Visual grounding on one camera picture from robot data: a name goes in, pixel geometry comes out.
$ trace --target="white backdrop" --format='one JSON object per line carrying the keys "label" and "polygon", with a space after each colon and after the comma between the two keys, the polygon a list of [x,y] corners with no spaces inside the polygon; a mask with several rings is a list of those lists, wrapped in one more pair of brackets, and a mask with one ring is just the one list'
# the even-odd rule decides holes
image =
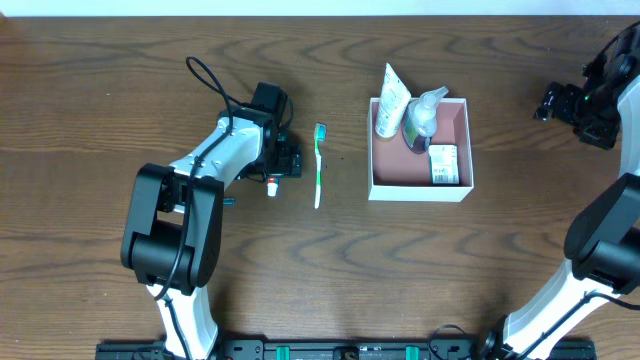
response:
{"label": "white backdrop", "polygon": [[640,15],[640,0],[0,0],[5,16]]}

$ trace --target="toothbrush head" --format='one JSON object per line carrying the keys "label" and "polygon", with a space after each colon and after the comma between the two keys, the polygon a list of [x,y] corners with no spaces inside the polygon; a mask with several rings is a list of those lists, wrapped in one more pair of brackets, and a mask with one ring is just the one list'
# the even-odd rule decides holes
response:
{"label": "toothbrush head", "polygon": [[313,133],[313,138],[317,141],[324,141],[327,137],[327,125],[316,123],[316,130]]}

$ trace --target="white box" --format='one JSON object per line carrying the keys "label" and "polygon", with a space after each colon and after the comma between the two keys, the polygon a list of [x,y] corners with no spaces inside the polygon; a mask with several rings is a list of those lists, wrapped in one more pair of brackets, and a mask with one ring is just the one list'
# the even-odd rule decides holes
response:
{"label": "white box", "polygon": [[374,135],[379,101],[371,99],[367,119],[369,200],[462,201],[474,186],[466,99],[442,99],[436,114],[438,132],[431,140],[432,144],[458,147],[458,186],[431,185],[429,155],[411,152],[402,126],[391,141],[381,141]]}

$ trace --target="green marking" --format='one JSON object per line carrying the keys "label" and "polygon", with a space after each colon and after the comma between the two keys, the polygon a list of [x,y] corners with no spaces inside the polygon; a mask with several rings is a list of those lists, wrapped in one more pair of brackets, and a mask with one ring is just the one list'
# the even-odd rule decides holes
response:
{"label": "green marking", "polygon": [[406,360],[420,360],[420,349],[415,346],[407,346]]}
{"label": "green marking", "polygon": [[288,346],[278,346],[276,348],[276,360],[289,360]]}

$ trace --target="white bottle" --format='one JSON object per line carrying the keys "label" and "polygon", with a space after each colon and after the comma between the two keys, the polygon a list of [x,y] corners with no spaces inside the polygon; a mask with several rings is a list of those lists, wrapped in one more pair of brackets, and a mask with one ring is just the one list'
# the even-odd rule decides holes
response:
{"label": "white bottle", "polygon": [[449,89],[446,86],[440,89],[428,91],[420,99],[414,100],[407,108],[402,135],[407,146],[416,154],[422,154],[429,149],[431,137],[438,130],[436,121],[436,109],[440,100],[447,95]]}

